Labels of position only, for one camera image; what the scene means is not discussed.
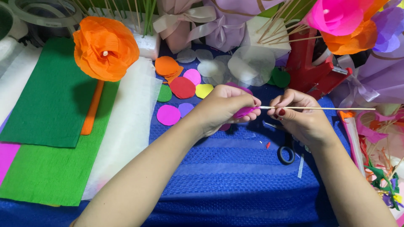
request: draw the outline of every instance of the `orange crepe paper rose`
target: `orange crepe paper rose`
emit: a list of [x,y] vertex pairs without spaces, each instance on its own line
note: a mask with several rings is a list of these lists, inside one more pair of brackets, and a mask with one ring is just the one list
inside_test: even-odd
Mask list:
[[119,81],[139,59],[139,48],[130,30],[121,22],[104,17],[86,17],[73,33],[74,59],[87,75],[104,81]]
[[335,55],[349,55],[373,48],[377,40],[377,27],[370,18],[387,2],[375,0],[365,12],[363,21],[350,35],[334,36],[320,31],[328,49]]

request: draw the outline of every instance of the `red fingernail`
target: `red fingernail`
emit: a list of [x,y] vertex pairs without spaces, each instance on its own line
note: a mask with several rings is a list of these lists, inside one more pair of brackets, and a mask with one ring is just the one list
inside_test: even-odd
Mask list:
[[283,115],[285,115],[285,114],[286,114],[285,110],[284,110],[284,109],[280,109],[279,115],[283,116]]

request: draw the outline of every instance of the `styrofoam block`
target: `styrofoam block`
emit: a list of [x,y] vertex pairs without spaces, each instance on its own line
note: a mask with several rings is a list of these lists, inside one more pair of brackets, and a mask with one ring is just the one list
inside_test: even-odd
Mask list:
[[[100,8],[95,8],[95,10],[97,10],[98,13],[102,16]],[[104,14],[106,15],[106,17],[111,18],[108,14],[107,9],[103,8],[102,10],[103,10]],[[90,16],[98,16],[97,13],[93,12],[91,9],[88,9],[88,13],[90,14]],[[132,14],[133,14],[133,18],[136,23],[135,25],[133,24],[132,17],[130,16],[130,11],[126,11],[127,18],[123,19],[122,23],[127,28],[129,28],[130,31],[132,32],[132,34],[136,40],[137,46],[139,47],[140,56],[145,57],[145,58],[150,58],[154,61],[156,58],[158,58],[158,51],[160,49],[160,41],[161,41],[160,35],[153,29],[152,36],[147,35],[147,36],[143,37],[143,28],[144,28],[145,21],[140,23],[141,34],[136,32],[136,30],[139,31],[137,15],[136,15],[136,12],[133,12],[133,11],[132,11]],[[143,15],[143,19],[145,19],[146,18],[145,13],[142,13],[142,15]],[[153,15],[151,18],[151,22],[157,20],[157,18],[159,18],[158,15]],[[121,18],[119,17],[117,11],[115,11],[114,19],[121,21]]]
[[[278,40],[274,40],[270,43],[267,44],[259,44],[257,43],[259,38],[261,37],[261,35],[264,33],[265,29],[267,28],[264,27],[263,29],[261,29],[258,33],[257,30],[260,29],[266,22],[268,21],[268,18],[266,17],[259,17],[259,16],[255,16],[253,17],[251,20],[246,22],[246,29],[244,32],[244,39],[241,42],[240,46],[262,46],[262,47],[266,47],[266,48],[270,48],[273,52],[274,52],[274,56],[275,59],[278,59],[282,56],[284,56],[285,54],[289,53],[291,48],[290,48],[290,44],[289,43],[280,43],[280,44],[271,44],[270,43],[276,43],[276,42],[285,42],[285,41],[289,41],[289,36],[286,36],[282,39],[278,39]],[[283,19],[279,18],[274,25],[271,27],[271,29],[269,30],[268,34],[266,35],[266,37],[268,37],[270,34],[273,34],[274,31],[276,30],[276,28],[278,27],[278,25],[283,24]],[[285,29],[285,26],[283,25],[279,31],[282,31]],[[272,39],[281,37],[286,35],[288,32],[284,31],[274,37],[271,37],[269,39],[267,39],[266,41],[270,41]]]

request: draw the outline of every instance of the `ribbon bow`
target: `ribbon bow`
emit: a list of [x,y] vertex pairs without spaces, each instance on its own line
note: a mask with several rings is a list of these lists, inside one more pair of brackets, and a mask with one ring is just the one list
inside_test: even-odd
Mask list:
[[358,103],[359,105],[365,105],[363,99],[365,99],[366,102],[370,103],[380,95],[373,88],[362,84],[358,80],[359,68],[355,68],[351,56],[343,55],[338,58],[337,61],[341,68],[353,69],[353,73],[347,78],[350,90],[349,95],[344,100],[342,100],[341,104],[339,104],[339,108],[350,108],[354,102]]
[[215,32],[216,46],[220,48],[226,43],[226,33],[223,30],[223,28],[240,29],[245,26],[245,23],[241,23],[238,25],[225,25],[225,24],[226,24],[226,17],[223,15],[221,18],[215,21],[198,26],[190,32],[187,42],[194,39],[198,39],[203,36],[207,36],[210,33],[216,31]]
[[177,29],[181,21],[191,22],[192,29],[194,29],[196,27],[195,22],[207,23],[215,19],[215,8],[213,6],[202,6],[189,9],[176,15],[165,14],[153,23],[153,27],[156,32],[160,33],[162,39],[166,39]]

